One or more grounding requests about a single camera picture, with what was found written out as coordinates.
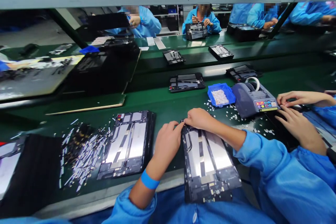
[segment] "workbench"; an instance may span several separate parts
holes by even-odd
[[[147,46],[146,39],[136,39],[140,47]],[[335,59],[324,54],[323,50],[335,47],[335,35],[327,34],[316,37],[312,35],[298,36],[279,34],[273,40],[237,43],[232,37],[214,35],[203,41],[186,41],[183,36],[170,36],[161,38],[167,49],[177,49],[186,59],[185,65],[168,68],[164,64],[162,50],[156,46],[150,47],[140,55],[133,80],[127,86],[126,100],[122,107],[108,108],[95,111],[47,116],[45,111],[53,104],[20,108],[7,111],[8,114],[40,122],[32,130],[23,130],[24,125],[0,124],[1,139],[9,138],[19,132],[37,133],[47,136],[62,136],[68,131],[70,123],[78,119],[79,122],[91,123],[93,127],[104,126],[118,113],[150,110],[156,113],[154,138],[164,123],[172,120],[179,121],[187,116],[187,112],[194,107],[208,110],[206,105],[207,88],[181,93],[168,91],[169,77],[176,74],[189,74],[201,72],[206,86],[227,83],[229,86],[234,81],[225,76],[228,68],[244,64],[252,64],[264,74],[260,82],[275,97],[279,93],[291,90],[317,91],[316,89],[336,89],[335,77],[330,74],[335,70]],[[217,61],[208,51],[208,46],[223,44],[234,54],[232,60]],[[56,48],[57,45],[41,47],[40,51],[46,52]],[[16,54],[18,49],[11,50],[9,54]],[[63,101],[64,105],[74,102]],[[234,120],[231,116],[236,114],[233,108],[216,108],[210,112],[216,119],[237,128],[253,130],[256,128],[264,133],[264,129],[272,129],[269,121],[264,116],[252,120]],[[266,133],[266,138],[273,139],[277,135]],[[158,191],[165,190],[184,183],[183,179],[183,148],[180,149],[167,169]],[[62,216],[74,218],[94,211],[113,206],[117,195],[127,186],[135,183],[138,175],[117,179],[96,180],[98,169],[94,170],[87,185],[76,193],[76,187],[65,189],[55,188],[52,205],[37,213],[38,217]]]

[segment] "worker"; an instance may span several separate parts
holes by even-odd
[[[122,6],[120,11],[125,12],[129,20],[130,31],[135,38],[156,37],[161,31],[159,20],[151,11],[143,6]],[[131,35],[126,32],[127,27],[106,30],[111,35]]]
[[[336,8],[333,2],[300,2],[283,25],[291,22],[294,25],[314,26],[318,23],[331,23],[336,19]]]
[[[187,19],[182,25],[182,34],[186,33],[187,23],[200,23],[203,22],[207,28],[209,34],[220,33],[222,28],[219,24],[219,20],[215,14],[211,11],[210,5],[197,5],[197,7],[191,10],[187,16]]]
[[[230,14],[229,22],[232,24],[246,24],[247,16],[253,5],[253,3],[235,3]]]
[[[293,111],[281,105],[285,113]],[[155,190],[181,144],[184,124],[209,131],[225,139],[234,149],[234,156],[260,172],[259,202],[256,209],[245,198],[242,188],[232,191],[232,202],[186,204],[184,187],[179,186],[155,194]],[[313,130],[296,123],[292,134],[312,137]],[[116,199],[111,223],[333,223],[336,219],[336,194],[323,178],[329,170],[315,175],[305,167],[303,153],[294,156],[277,140],[227,126],[201,108],[188,112],[182,123],[164,124],[158,132],[155,151],[142,176],[134,186],[125,189]],[[325,160],[327,167],[333,167]],[[0,224],[34,223],[65,224],[66,220],[19,218],[0,220]]]
[[[247,24],[259,29],[269,29],[278,22],[278,11],[278,4],[256,3],[248,12]]]

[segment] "blue sleeve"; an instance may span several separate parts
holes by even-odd
[[[210,20],[211,23],[213,23],[213,26],[210,27],[210,33],[212,33],[212,34],[220,33],[222,28],[221,28],[221,25],[219,23],[219,20],[216,18],[215,14],[213,12],[210,13],[209,20]]]
[[[255,26],[260,29],[264,27],[265,20],[259,20],[259,15],[261,12],[260,4],[256,3],[252,9],[248,12],[247,24],[249,26]]]
[[[186,18],[186,20],[184,21],[184,23],[183,23],[183,25],[182,25],[182,34],[185,34],[186,33],[186,24],[187,23],[193,23],[193,20],[192,20],[192,17],[193,16],[193,11],[190,11],[189,13],[188,13],[188,16],[187,16],[187,18]]]
[[[336,129],[336,106],[331,107],[313,107],[313,110],[318,113],[329,125]]]
[[[139,209],[128,198],[132,187],[130,186],[121,192],[113,207],[112,215],[102,224],[148,223],[156,207],[156,194],[146,209]]]
[[[307,14],[307,2],[300,2],[289,15],[290,21],[297,25],[316,25],[320,22],[323,14],[321,12]]]
[[[155,34],[159,34],[161,31],[161,23],[154,17],[153,13],[146,8],[146,14],[141,17],[141,24],[146,26],[149,30]]]
[[[291,156],[281,142],[247,132],[234,156],[260,171],[266,194],[290,223],[333,223],[336,219],[333,190]]]
[[[326,182],[336,193],[336,169],[327,156],[321,156],[299,146],[290,153],[308,171]]]
[[[71,224],[63,219],[37,219],[35,217],[21,217],[11,219],[0,219],[0,224]]]
[[[105,31],[111,33],[112,35],[124,35],[120,33],[126,31],[126,29],[127,29],[126,27],[121,27],[121,28],[114,28],[114,29],[109,29]]]

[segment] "green table surface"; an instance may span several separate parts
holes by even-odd
[[[318,64],[306,64],[299,66],[298,62],[296,66],[290,64],[287,68],[280,68],[278,70],[265,71],[264,75],[260,77],[260,82],[275,96],[279,93],[288,92],[290,90],[307,90],[313,91],[315,86],[322,89],[336,89],[334,77],[330,76],[330,73],[334,70],[335,64],[331,62],[320,61]],[[234,84],[232,79],[222,76],[208,77],[206,78],[206,85],[213,85],[217,83],[227,83],[229,86]],[[179,121],[187,116],[188,110],[194,107],[201,107],[209,110],[207,103],[207,89],[195,90],[181,93],[170,93],[167,87],[158,87],[152,89],[143,89],[141,91],[129,92],[126,94],[126,101],[123,107],[109,108],[97,111],[88,111],[81,113],[45,116],[43,113],[47,109],[47,106],[37,106],[34,108],[26,108],[22,110],[13,111],[14,114],[21,116],[34,117],[36,120],[44,121],[40,125],[40,128],[31,132],[41,135],[61,136],[70,130],[70,124],[78,119],[79,122],[91,123],[93,127],[104,126],[111,118],[115,117],[118,113],[133,112],[139,110],[150,110],[157,115],[155,122],[156,137],[159,129],[164,123],[172,120]],[[253,130],[256,128],[264,133],[264,129],[272,129],[269,122],[265,118],[260,117],[254,121],[250,120],[230,120],[230,117],[237,112],[233,108],[216,108],[215,111],[210,112],[216,116],[216,119],[238,128],[246,128]],[[15,136],[18,133],[20,126],[13,128],[1,128],[2,138],[8,141],[8,137]],[[276,138],[269,133],[266,133],[266,138]],[[183,149],[180,147],[176,157],[168,167],[168,171],[181,169],[184,166]],[[127,176],[124,178],[108,179],[108,180],[96,180],[98,169],[94,170],[92,177],[88,180],[87,185],[82,187],[80,195],[91,193],[97,190],[122,184],[125,182],[136,180],[139,175]],[[66,171],[65,176],[70,176],[70,171]],[[55,196],[53,202],[59,202],[65,199],[73,198],[79,194],[76,193],[76,184],[71,188],[66,187],[63,190],[55,189]]]

